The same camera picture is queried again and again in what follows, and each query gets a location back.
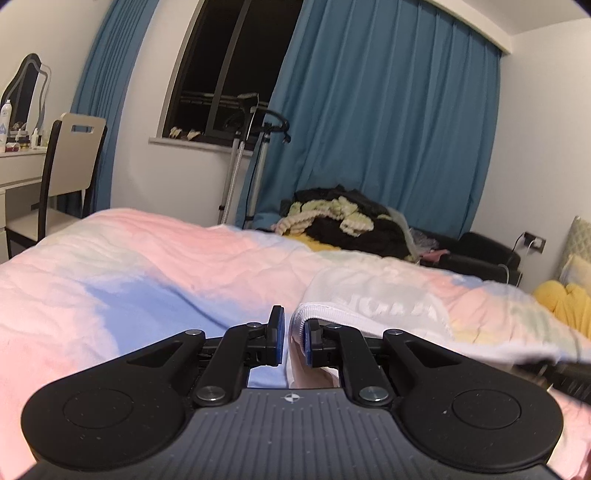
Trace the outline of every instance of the black sofa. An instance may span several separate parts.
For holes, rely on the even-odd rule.
[[[442,268],[461,275],[472,275],[482,280],[519,285],[521,257],[511,248],[474,232],[464,233],[459,240],[421,230],[427,237],[437,240],[440,249],[450,253],[438,262],[421,260],[423,267]]]

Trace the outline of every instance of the white bottle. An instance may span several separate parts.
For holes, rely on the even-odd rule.
[[[6,151],[6,139],[10,132],[10,117],[12,116],[12,105],[10,100],[6,100],[6,103],[0,110],[0,153]]]
[[[36,128],[33,130],[33,134],[31,136],[31,150],[37,148],[37,144],[39,142],[39,129]]]

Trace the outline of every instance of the bed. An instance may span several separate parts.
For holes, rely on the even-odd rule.
[[[589,340],[510,286],[358,252],[312,252],[268,233],[112,209],[0,266],[0,478],[17,478],[34,463],[20,411],[44,384],[187,329],[211,337],[266,322],[275,304],[288,319],[313,280],[332,268],[429,295],[458,342],[550,345],[566,357],[591,359]],[[253,370],[249,385],[286,387],[288,364],[284,358],[279,368]],[[563,478],[583,476],[591,408],[553,394],[565,429],[550,466]]]

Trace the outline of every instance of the wall outlet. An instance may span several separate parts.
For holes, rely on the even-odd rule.
[[[546,246],[545,238],[526,232],[523,234],[523,239],[524,246],[528,247],[530,250],[535,250],[539,253],[544,251],[544,247]]]

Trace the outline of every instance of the textured gray panel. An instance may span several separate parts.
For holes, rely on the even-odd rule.
[[[573,224],[570,226],[566,245],[554,273],[556,280],[560,278],[562,269],[571,255],[578,255],[587,262],[591,262],[591,223],[578,216],[574,218]]]
[[[299,398],[295,401],[290,394]],[[358,407],[340,389],[244,390],[231,405],[199,410],[168,448],[137,465],[82,473],[40,463],[23,480],[556,480],[538,466],[483,475],[418,451],[384,410]]]

